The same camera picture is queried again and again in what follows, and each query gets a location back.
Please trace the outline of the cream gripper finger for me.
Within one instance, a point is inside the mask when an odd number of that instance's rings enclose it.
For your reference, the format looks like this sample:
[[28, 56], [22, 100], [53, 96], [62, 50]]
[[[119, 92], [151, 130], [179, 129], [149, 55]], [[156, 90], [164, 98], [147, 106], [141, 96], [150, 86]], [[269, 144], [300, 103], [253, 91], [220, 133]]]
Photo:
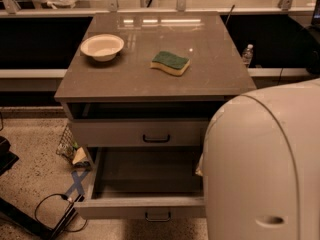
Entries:
[[195, 174], [197, 176], [203, 177], [203, 154], [201, 154], [199, 162], [197, 164]]

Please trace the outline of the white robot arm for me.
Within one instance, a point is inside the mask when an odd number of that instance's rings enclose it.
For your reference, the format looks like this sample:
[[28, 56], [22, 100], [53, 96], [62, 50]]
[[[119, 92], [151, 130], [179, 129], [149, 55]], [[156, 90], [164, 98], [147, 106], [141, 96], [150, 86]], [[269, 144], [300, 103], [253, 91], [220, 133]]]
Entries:
[[320, 240], [320, 79], [223, 105], [201, 169], [209, 240]]

